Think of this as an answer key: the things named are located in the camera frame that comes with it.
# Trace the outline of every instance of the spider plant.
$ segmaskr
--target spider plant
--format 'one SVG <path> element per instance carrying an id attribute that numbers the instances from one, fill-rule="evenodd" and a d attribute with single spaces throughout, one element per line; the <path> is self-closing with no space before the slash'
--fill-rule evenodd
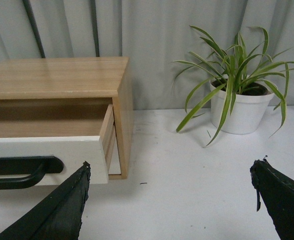
<path id="1" fill-rule="evenodd" d="M 237 95 L 249 95 L 250 92 L 254 91 L 257 84 L 253 83 L 265 83 L 272 92 L 279 98 L 280 102 L 275 106 L 274 110 L 280 106 L 281 109 L 281 128 L 286 119 L 286 95 L 289 84 L 289 72 L 294 70 L 289 66 L 294 65 L 294 61 L 274 61 L 274 59 L 285 51 L 274 56 L 270 56 L 267 53 L 269 37 L 266 29 L 255 26 L 250 27 L 251 29 L 259 30 L 260 34 L 263 34 L 264 41 L 254 47 L 249 53 L 247 53 L 246 45 L 244 39 L 240 32 L 238 32 L 234 37 L 234 43 L 223 50 L 217 42 L 208 34 L 205 30 L 198 28 L 196 26 L 190 26 L 196 31 L 200 32 L 201 39 L 206 43 L 211 49 L 211 54 L 206 59 L 196 54 L 195 52 L 189 52 L 193 56 L 194 61 L 178 60 L 177 63 L 187 65 L 183 70 L 181 70 L 177 75 L 175 80 L 186 70 L 191 68 L 197 68 L 206 72 L 209 77 L 201 81 L 197 86 L 192 89 L 185 101 L 185 111 L 187 113 L 186 117 L 177 127 L 176 131 L 179 132 L 192 118 L 198 117 L 196 115 L 198 111 L 210 101 L 220 90 L 225 91 L 224 105 L 220 117 L 220 122 L 215 135 L 211 141 L 206 145 L 211 144 L 217 135 L 219 134 L 223 124 L 225 123 L 228 114 L 232 114 L 232 110 L 236 101 Z M 250 64 L 250 73 L 247 71 L 248 65 Z M 280 76 L 285 80 L 284 93 L 281 93 L 277 87 L 269 80 L 265 79 L 268 76 Z M 198 102 L 191 111 L 188 112 L 187 106 L 191 97 L 195 92 L 207 82 L 215 82 L 216 89 L 208 93 L 200 102 Z"/>

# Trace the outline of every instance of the black drawer handle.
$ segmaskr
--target black drawer handle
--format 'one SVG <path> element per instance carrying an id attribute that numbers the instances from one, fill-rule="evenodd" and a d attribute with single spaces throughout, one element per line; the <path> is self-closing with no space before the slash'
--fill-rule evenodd
<path id="1" fill-rule="evenodd" d="M 60 173 L 63 162 L 55 156 L 0 157 L 0 175 L 30 174 L 0 178 L 0 190 L 25 189 L 39 183 L 47 173 Z"/>

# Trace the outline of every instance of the potted plant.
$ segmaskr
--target potted plant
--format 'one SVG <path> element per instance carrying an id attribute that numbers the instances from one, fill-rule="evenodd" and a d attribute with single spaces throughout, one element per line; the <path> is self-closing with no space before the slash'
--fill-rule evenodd
<path id="1" fill-rule="evenodd" d="M 274 56 L 267 54 L 268 33 L 264 28 L 258 26 L 250 28 L 259 30 L 264 36 L 264 41 L 249 53 L 247 53 L 244 39 L 239 32 L 235 35 L 234 43 L 223 50 L 205 30 L 196 26 L 190 27 L 203 35 L 200 38 L 212 50 L 209 57 L 212 57 L 213 60 L 206 60 L 191 51 L 189 53 L 194 57 L 194 61 L 175 61 L 187 65 L 176 75 L 175 79 L 191 68 L 200 69 L 209 75 L 207 79 L 202 80 L 195 86 L 187 96 L 185 101 L 187 115 L 176 131 L 179 132 L 192 118 L 200 116 L 201 114 L 196 115 L 198 111 L 211 100 L 211 121 L 217 127 L 217 130 L 207 146 L 214 141 L 221 130 L 235 134 L 253 132 L 258 127 L 268 103 L 274 95 L 280 100 L 274 110 L 280 106 L 281 124 L 279 128 L 281 128 L 286 118 L 285 98 L 289 84 L 289 72 L 294 70 L 294 67 L 289 68 L 289 65 L 294 65 L 294 61 L 274 61 L 274 59 L 288 49 Z M 284 78 L 284 93 L 281 93 L 271 81 L 265 79 L 268 76 Z M 211 92 L 188 112 L 187 107 L 191 97 L 207 82 L 210 83 Z"/>

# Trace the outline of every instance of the white table surface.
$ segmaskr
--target white table surface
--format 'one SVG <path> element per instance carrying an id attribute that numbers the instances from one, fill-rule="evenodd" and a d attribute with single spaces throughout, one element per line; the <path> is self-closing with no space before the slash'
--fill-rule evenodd
<path id="1" fill-rule="evenodd" d="M 294 179 L 294 106 L 287 114 L 272 137 L 280 110 L 269 107 L 254 133 L 222 132 L 202 148 L 215 132 L 209 113 L 176 133 L 183 110 L 135 111 L 129 178 L 90 185 L 79 239 L 278 240 L 263 202 L 256 212 L 249 168 L 268 155 Z M 0 232 L 53 189 L 0 190 Z"/>

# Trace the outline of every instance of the soil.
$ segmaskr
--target soil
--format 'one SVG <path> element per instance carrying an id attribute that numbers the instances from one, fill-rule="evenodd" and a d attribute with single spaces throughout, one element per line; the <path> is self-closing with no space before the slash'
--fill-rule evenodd
<path id="1" fill-rule="evenodd" d="M 211 84 L 215 88 L 218 87 L 218 86 L 220 86 L 220 82 L 217 81 L 217 80 L 216 81 L 213 81 Z M 267 95 L 267 94 L 270 93 L 269 90 L 265 86 L 263 86 L 261 84 L 258 84 L 256 82 L 251 83 L 248 87 L 249 88 L 252 88 L 252 89 L 250 89 L 250 90 L 248 90 L 246 92 L 243 92 L 241 95 L 246 95 L 246 96 L 263 96 L 263 95 Z"/>

